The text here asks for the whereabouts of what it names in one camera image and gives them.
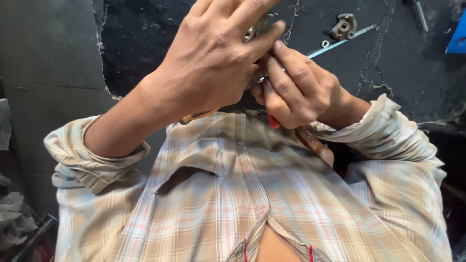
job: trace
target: rolled-up sleeve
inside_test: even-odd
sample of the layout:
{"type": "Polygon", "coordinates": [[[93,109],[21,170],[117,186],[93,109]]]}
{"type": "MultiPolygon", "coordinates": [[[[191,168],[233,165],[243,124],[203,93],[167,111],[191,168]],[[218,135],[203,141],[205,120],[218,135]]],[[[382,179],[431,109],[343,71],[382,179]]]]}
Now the rolled-up sleeve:
{"type": "Polygon", "coordinates": [[[412,250],[429,261],[451,261],[440,193],[443,163],[435,157],[437,148],[399,108],[382,95],[359,123],[334,130],[314,122],[308,129],[362,154],[363,161],[348,166],[345,181],[405,245],[414,245],[412,250]]]}
{"type": "Polygon", "coordinates": [[[94,194],[100,193],[134,169],[135,164],[149,153],[150,147],[144,142],[124,158],[108,159],[93,154],[84,144],[84,134],[98,118],[72,121],[45,137],[45,147],[58,162],[52,177],[54,186],[86,187],[94,194]]]}

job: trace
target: skin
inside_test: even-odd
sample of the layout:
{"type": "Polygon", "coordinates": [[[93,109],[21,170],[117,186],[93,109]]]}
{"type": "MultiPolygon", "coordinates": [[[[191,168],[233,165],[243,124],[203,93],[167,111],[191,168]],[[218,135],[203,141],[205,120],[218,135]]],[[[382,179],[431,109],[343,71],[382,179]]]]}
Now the skin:
{"type": "Polygon", "coordinates": [[[87,129],[87,148],[101,157],[127,156],[149,135],[189,114],[237,103],[261,71],[269,78],[252,93],[283,126],[318,119],[340,129],[360,121],[369,104],[277,41],[283,21],[244,43],[247,30],[279,1],[197,0],[157,70],[87,129]],[[254,64],[259,59],[260,66],[254,64]]]}

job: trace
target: left hand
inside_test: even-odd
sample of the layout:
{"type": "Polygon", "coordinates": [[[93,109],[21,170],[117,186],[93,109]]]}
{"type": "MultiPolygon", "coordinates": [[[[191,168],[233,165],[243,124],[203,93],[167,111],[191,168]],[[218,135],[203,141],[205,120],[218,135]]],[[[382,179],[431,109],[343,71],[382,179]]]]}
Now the left hand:
{"type": "Polygon", "coordinates": [[[274,43],[272,52],[275,58],[266,54],[260,60],[268,77],[251,92],[281,125],[293,129],[315,120],[325,124],[341,115],[337,109],[343,88],[334,74],[281,41],[274,43]]]}

